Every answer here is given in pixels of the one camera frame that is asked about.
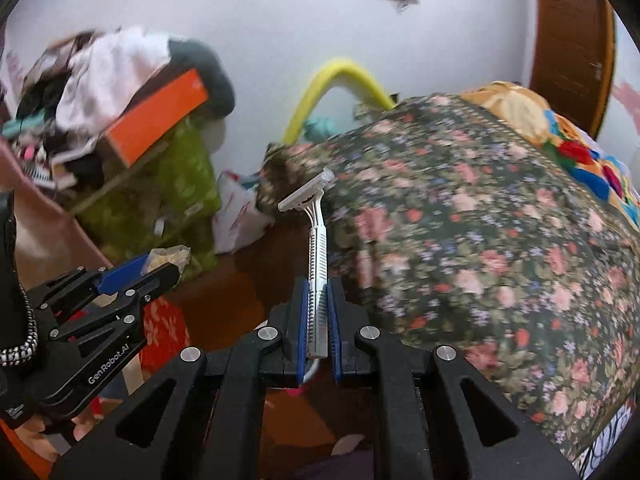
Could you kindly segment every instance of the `white disposable razor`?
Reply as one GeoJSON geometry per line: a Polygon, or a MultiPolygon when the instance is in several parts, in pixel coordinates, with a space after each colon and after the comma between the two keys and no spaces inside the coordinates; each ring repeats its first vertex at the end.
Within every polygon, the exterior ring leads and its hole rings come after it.
{"type": "Polygon", "coordinates": [[[278,204],[280,211],[298,209],[311,220],[309,233],[309,300],[306,320],[306,356],[322,359],[328,356],[326,312],[326,228],[322,220],[320,200],[324,188],[334,179],[328,168],[278,204]]]}

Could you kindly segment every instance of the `wooden floor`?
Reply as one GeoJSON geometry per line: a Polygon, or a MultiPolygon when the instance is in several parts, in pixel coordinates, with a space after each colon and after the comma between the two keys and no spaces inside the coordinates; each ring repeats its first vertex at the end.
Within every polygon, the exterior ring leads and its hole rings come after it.
{"type": "MultiPolygon", "coordinates": [[[[308,227],[283,224],[180,286],[169,299],[183,310],[193,344],[206,351],[226,348],[267,319],[273,305],[289,299],[295,277],[306,276],[307,251],[308,227]]],[[[328,362],[302,392],[269,392],[259,477],[286,478],[329,456],[346,434],[370,437],[370,412],[369,393],[335,386],[328,362]]]]}

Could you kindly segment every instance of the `silver screw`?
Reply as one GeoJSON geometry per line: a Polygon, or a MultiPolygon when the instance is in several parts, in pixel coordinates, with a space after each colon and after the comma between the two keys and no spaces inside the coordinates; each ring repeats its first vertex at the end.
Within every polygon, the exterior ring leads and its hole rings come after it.
{"type": "Polygon", "coordinates": [[[260,330],[258,330],[258,337],[260,339],[264,339],[265,341],[276,339],[277,336],[278,330],[273,326],[263,326],[260,330]]]}
{"type": "Polygon", "coordinates": [[[360,335],[364,339],[378,339],[380,337],[380,329],[377,326],[363,326],[360,329],[360,335]]]}
{"type": "Polygon", "coordinates": [[[449,345],[439,346],[436,355],[443,361],[453,361],[456,358],[456,349],[449,345]]]}
{"type": "Polygon", "coordinates": [[[185,362],[193,363],[200,358],[201,352],[199,348],[195,346],[187,346],[182,352],[180,352],[180,359],[185,362]]]}

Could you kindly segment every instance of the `brown door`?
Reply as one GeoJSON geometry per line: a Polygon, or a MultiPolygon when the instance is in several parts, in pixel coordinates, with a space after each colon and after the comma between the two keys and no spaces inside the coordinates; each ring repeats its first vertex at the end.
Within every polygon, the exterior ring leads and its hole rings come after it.
{"type": "Polygon", "coordinates": [[[531,89],[596,137],[610,91],[613,12],[606,0],[538,0],[531,89]]]}

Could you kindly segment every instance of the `bed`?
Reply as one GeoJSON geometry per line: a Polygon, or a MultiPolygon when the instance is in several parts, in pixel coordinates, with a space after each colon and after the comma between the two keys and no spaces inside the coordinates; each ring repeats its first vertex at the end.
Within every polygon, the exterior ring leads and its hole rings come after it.
{"type": "Polygon", "coordinates": [[[407,345],[463,349],[585,475],[638,381],[640,246],[624,171],[604,194],[615,164],[590,150],[593,168],[572,165],[555,138],[579,136],[507,83],[414,98],[322,144],[270,146],[258,202],[277,217],[331,168],[330,266],[351,299],[407,345]]]}

